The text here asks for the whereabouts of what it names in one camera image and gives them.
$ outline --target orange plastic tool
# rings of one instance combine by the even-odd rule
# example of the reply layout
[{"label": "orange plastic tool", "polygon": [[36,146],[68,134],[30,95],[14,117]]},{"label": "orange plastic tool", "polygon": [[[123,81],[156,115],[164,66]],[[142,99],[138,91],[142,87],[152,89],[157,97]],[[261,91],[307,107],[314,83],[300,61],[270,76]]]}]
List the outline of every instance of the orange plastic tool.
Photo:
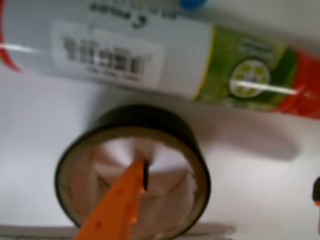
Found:
[{"label": "orange plastic tool", "polygon": [[136,160],[112,185],[73,240],[129,240],[148,168]]}]

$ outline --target cylinder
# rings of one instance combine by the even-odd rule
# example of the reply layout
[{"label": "cylinder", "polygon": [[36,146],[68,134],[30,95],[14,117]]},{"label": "cylinder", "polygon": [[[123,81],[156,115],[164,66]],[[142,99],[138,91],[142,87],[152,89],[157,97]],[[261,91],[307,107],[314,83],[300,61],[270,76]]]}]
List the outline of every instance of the cylinder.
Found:
[{"label": "cylinder", "polygon": [[17,72],[320,119],[320,61],[267,37],[141,0],[0,0]]},{"label": "cylinder", "polygon": [[171,112],[133,105],[103,115],[59,162],[57,197],[77,226],[132,164],[137,151],[149,161],[149,177],[131,238],[168,240],[197,222],[206,209],[211,181],[192,130]]}]

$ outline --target barcode label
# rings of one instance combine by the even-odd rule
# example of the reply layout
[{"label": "barcode label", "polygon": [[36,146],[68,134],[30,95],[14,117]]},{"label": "barcode label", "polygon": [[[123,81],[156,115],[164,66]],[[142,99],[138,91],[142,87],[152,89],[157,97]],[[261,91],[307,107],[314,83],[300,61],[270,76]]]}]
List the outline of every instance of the barcode label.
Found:
[{"label": "barcode label", "polygon": [[55,22],[52,55],[57,68],[86,79],[156,88],[164,47],[79,23]]}]

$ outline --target white table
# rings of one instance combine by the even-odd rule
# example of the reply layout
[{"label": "white table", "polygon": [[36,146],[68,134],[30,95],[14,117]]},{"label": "white table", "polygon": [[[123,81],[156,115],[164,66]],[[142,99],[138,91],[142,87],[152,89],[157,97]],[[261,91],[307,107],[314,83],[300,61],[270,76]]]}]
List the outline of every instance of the white table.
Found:
[{"label": "white table", "polygon": [[[214,0],[214,17],[320,42],[320,1]],[[201,222],[236,240],[317,240],[311,198],[320,121],[184,102],[0,67],[0,225],[72,226],[54,191],[66,147],[113,107],[148,103],[183,117],[207,161],[212,194]]]}]

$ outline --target blue cap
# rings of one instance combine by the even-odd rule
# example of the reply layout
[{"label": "blue cap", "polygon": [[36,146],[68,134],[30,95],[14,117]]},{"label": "blue cap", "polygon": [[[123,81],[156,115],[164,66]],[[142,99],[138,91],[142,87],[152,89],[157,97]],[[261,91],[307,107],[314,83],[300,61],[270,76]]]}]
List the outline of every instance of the blue cap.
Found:
[{"label": "blue cap", "polygon": [[179,0],[180,7],[187,10],[193,10],[201,7],[207,0]]}]

